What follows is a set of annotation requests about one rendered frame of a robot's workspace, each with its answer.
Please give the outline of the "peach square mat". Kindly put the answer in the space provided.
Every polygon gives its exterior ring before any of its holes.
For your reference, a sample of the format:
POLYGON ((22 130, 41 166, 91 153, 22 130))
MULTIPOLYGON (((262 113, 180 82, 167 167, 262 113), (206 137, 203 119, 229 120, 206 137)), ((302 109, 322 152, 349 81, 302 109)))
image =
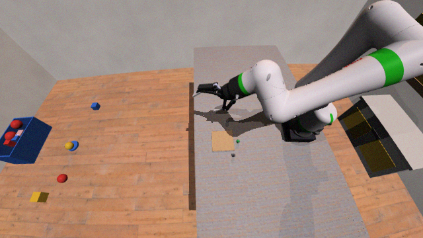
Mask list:
POLYGON ((234 151, 233 132, 211 131, 212 151, 234 151))

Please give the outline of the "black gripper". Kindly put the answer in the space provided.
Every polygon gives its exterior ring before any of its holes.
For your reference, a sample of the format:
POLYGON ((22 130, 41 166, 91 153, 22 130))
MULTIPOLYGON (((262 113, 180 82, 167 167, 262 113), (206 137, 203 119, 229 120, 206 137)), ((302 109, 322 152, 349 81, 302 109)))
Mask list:
POLYGON ((236 103, 235 98, 231 95, 229 92, 228 83, 224 84, 224 86, 220 87, 218 85, 218 82, 215 83, 208 83, 208 84, 199 84, 198 90, 194 92, 192 97, 195 97, 201 93, 209 93, 214 94, 223 99, 223 104, 220 106, 217 106, 214 108, 214 112, 217 112, 219 110, 225 110, 228 111, 233 104, 236 103), (217 91, 217 93, 216 93, 217 91), (226 106, 227 100, 231 100, 229 104, 226 106), (225 102, 226 101, 226 102, 225 102))

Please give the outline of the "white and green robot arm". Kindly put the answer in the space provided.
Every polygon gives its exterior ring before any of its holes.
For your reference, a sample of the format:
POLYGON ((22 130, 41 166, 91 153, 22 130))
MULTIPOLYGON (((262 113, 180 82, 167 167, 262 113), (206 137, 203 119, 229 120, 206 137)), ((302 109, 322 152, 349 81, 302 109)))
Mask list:
POLYGON ((319 135, 336 120, 332 102, 420 75, 423 26, 397 2, 382 0, 361 12, 339 43, 295 84, 295 89, 286 89, 280 67, 267 59, 230 79, 228 87, 235 100, 257 94, 269 121, 281 124, 292 119, 292 131, 306 138, 312 133, 319 135), (358 59, 371 48, 377 51, 358 59))

